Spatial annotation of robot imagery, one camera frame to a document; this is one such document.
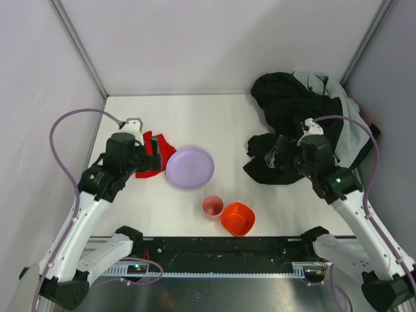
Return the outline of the red cloth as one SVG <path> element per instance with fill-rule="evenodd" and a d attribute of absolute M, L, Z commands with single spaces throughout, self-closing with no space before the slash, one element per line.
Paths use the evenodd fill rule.
<path fill-rule="evenodd" d="M 150 138 L 152 136 L 164 136 L 163 134 L 158 134 L 158 135 L 153 135 L 153 133 L 151 131 L 147 131 L 143 134 L 144 137 L 144 147 L 146 150 L 146 156 L 151 155 L 151 146 L 150 146 Z M 176 152 L 177 150 L 170 145 L 167 141 L 166 141 L 166 149 L 165 149 L 165 154 L 162 157 L 162 170 L 160 172 L 148 172 L 148 165 L 147 165 L 147 170 L 145 172 L 137 172 L 135 174 L 135 177 L 137 179 L 147 179 L 153 176 L 156 176 L 162 172 L 164 172 L 166 170 L 166 165 L 167 162 L 169 160 L 169 158 Z"/>

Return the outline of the black cloth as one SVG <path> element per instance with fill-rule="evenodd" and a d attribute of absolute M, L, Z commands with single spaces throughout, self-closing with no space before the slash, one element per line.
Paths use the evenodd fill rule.
<path fill-rule="evenodd" d="M 301 123 L 306 119 L 342 115 L 341 100 L 317 94 L 294 75 L 284 72 L 260 76 L 250 93 L 264 111 L 266 123 L 274 132 L 255 135 L 248 140 L 247 155 L 252 159 L 243 166 L 243 170 L 255 182 L 264 185 L 290 185 L 297 182 L 302 176 L 294 170 L 268 167 L 266 154 L 280 135 L 298 140 L 303 134 Z"/>

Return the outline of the grey cloth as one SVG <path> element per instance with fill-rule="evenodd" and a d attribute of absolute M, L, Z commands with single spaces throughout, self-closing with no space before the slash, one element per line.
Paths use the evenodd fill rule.
<path fill-rule="evenodd" d="M 321 73 L 296 71 L 293 76 L 310 91 L 339 101 L 342 107 L 341 115 L 359 122 L 366 130 L 369 130 L 369 126 L 360 116 L 358 104 L 347 95 L 338 81 Z M 354 169 L 365 160 L 371 151 L 372 141 L 367 131 L 360 126 L 348 120 L 342 122 L 343 127 L 335 148 L 337 164 Z"/>

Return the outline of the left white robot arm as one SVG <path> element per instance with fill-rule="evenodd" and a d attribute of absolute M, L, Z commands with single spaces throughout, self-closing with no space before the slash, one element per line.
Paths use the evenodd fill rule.
<path fill-rule="evenodd" d="M 39 262 L 39 280 L 27 311 L 36 311 L 41 297 L 73 311 L 104 271 L 122 259 L 134 259 L 144 253 L 142 232 L 122 226 L 101 248 L 86 257 L 82 255 L 92 230 L 129 178 L 161 167 L 161 156 L 148 152 L 152 144 L 152 139 L 139 130 L 119 131 L 107 139 L 105 151 L 75 184 L 70 213 Z"/>

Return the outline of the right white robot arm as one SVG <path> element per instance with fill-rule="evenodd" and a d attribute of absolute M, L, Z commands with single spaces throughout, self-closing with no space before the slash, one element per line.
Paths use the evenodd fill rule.
<path fill-rule="evenodd" d="M 317 226 L 301 235 L 307 250 L 359 283 L 376 311 L 389 311 L 414 298 L 415 261 L 383 231 L 362 184 L 351 170 L 335 164 L 324 135 L 306 135 L 298 142 L 280 135 L 265 161 L 271 168 L 308 178 L 317 196 L 343 218 L 363 248 L 359 253 Z"/>

